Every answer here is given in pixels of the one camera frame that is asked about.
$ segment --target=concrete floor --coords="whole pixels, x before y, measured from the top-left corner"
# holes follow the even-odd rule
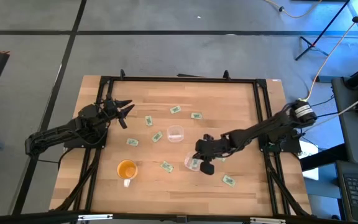
[[[277,2],[292,14],[301,14],[310,5]],[[88,1],[80,30],[322,30],[341,4],[322,3],[310,15],[294,20],[263,0],[98,0]],[[79,0],[0,0],[0,29],[70,30],[79,5]],[[351,18],[345,9],[330,30],[345,31]],[[329,52],[338,40],[324,37],[318,47]],[[6,145],[0,151],[0,215],[9,213],[26,160],[24,139],[39,126],[67,41],[65,35],[0,36],[0,50],[11,51],[0,79],[0,141]],[[71,119],[83,75],[118,75],[120,69],[128,76],[171,77],[178,73],[221,77],[229,70],[234,78],[282,79],[288,101],[302,98],[325,59],[319,52],[309,52],[294,61],[305,48],[297,36],[77,36],[50,127]],[[357,70],[358,37],[349,37],[321,74],[349,76]],[[317,83],[311,104],[327,100],[332,95],[330,87]],[[330,113],[336,106],[330,101],[315,110]],[[343,142],[337,119],[314,128],[306,137],[325,148]],[[61,153],[61,146],[51,147],[41,159],[56,161]],[[38,163],[24,212],[48,209],[56,174],[55,164]],[[314,190],[312,187],[310,194],[316,194]],[[316,215],[327,218],[336,213],[331,210],[335,200],[324,208],[321,201],[330,199],[310,199]]]

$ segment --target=wooden tabletop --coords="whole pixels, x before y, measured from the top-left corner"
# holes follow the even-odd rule
[[[74,117],[82,107],[95,101],[99,80],[99,76],[83,78]],[[285,104],[282,84],[280,80],[267,80],[267,84],[275,113]],[[112,97],[133,100],[135,107],[126,119],[127,129],[122,129],[117,121],[109,128],[106,147],[101,153],[92,212],[272,215],[265,165],[257,140],[224,162],[214,160],[214,175],[194,172],[184,165],[186,155],[195,152],[195,142],[203,134],[220,138],[219,135],[227,131],[257,124],[251,84],[119,81],[114,82]],[[171,114],[169,109],[177,105],[181,106],[181,112]],[[191,119],[192,112],[202,113],[203,119]],[[145,125],[147,115],[152,116],[153,126]],[[172,143],[167,139],[167,128],[171,125],[184,127],[182,142]],[[163,132],[163,138],[153,143],[152,136],[158,131]],[[139,145],[127,145],[127,138],[139,140]],[[74,149],[62,160],[50,208],[59,206],[73,190],[83,155],[84,149]],[[310,212],[299,160],[288,153],[281,153],[281,158],[286,186],[296,201]],[[124,159],[135,161],[139,168],[128,188],[116,171]],[[174,166],[172,173],[160,167],[163,161]],[[225,174],[236,181],[234,187],[222,181]],[[80,208],[85,206],[86,193],[87,186]],[[277,186],[276,195],[282,212]]]

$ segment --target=orange cup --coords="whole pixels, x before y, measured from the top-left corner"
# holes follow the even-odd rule
[[[137,166],[134,161],[124,160],[117,166],[117,174],[124,179],[124,187],[129,187],[131,180],[137,175]]]

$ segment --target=mug handle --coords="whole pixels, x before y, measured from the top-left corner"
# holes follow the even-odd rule
[[[124,187],[129,187],[129,184],[131,183],[130,179],[125,179],[124,180]]]

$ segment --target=clear plastic cup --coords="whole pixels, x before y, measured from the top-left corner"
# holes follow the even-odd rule
[[[167,129],[167,136],[170,142],[180,142],[185,138],[185,130],[182,126],[173,125]]]
[[[200,171],[201,159],[193,159],[195,152],[189,152],[185,158],[185,167],[191,169],[192,171]]]

